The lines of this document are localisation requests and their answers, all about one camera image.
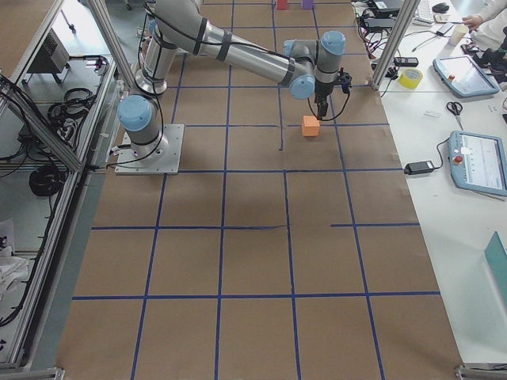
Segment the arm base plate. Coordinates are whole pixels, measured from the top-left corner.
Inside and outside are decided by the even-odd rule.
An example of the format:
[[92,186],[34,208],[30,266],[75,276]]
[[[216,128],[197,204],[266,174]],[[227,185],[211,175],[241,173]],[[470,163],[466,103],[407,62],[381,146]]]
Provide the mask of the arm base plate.
[[156,139],[146,146],[132,144],[128,133],[125,132],[122,143],[131,146],[119,152],[119,164],[115,166],[115,173],[118,175],[177,174],[184,131],[183,124],[165,123],[162,141],[158,144]]

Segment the person's hand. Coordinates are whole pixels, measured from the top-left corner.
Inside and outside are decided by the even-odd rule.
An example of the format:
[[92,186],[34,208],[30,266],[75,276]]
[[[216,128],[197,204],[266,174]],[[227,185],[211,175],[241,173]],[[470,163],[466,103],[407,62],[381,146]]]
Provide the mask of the person's hand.
[[484,22],[483,18],[478,14],[463,17],[462,21],[470,30],[476,30]]

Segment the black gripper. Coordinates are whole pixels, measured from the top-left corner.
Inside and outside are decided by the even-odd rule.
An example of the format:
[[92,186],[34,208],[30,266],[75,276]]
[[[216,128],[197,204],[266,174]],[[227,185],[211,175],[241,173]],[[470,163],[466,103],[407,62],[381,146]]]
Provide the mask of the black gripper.
[[319,120],[324,120],[327,115],[328,103],[327,97],[330,94],[330,84],[321,81],[316,81],[314,84],[314,102],[316,117]]

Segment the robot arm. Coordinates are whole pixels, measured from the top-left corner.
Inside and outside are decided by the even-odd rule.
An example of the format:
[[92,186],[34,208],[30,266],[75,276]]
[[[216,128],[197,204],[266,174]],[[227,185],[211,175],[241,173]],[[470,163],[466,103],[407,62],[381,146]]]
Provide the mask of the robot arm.
[[314,98],[312,113],[317,120],[327,119],[328,97],[336,86],[349,94],[352,78],[341,67],[345,36],[329,31],[317,40],[287,40],[278,53],[244,40],[214,26],[201,13],[200,1],[157,1],[146,6],[155,21],[147,55],[135,73],[134,84],[141,94],[161,96],[166,75],[178,49],[193,55],[206,55],[232,67],[287,87],[295,99]]

